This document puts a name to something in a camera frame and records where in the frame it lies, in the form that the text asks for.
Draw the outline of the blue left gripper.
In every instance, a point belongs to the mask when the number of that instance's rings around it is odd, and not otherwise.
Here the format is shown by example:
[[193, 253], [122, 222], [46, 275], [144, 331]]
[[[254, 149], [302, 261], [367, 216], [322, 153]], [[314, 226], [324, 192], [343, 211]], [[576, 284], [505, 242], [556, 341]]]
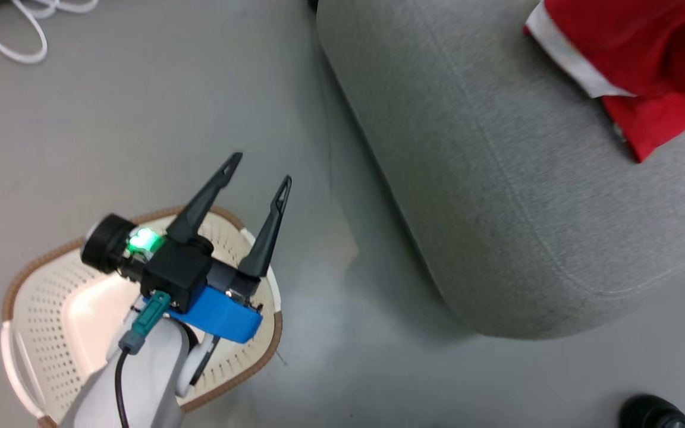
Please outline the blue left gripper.
[[[196, 193], [169, 227], [166, 236], [187, 244], [198, 236], [199, 228], [220, 191], [228, 186], [244, 154], [234, 152], [212, 178]], [[184, 315], [184, 321], [217, 338], [244, 344], [263, 322], [258, 306], [252, 303], [260, 279], [267, 275], [293, 179], [287, 175], [277, 189], [269, 214], [256, 236], [250, 253], [239, 266], [214, 263], [206, 276], [206, 287]]]

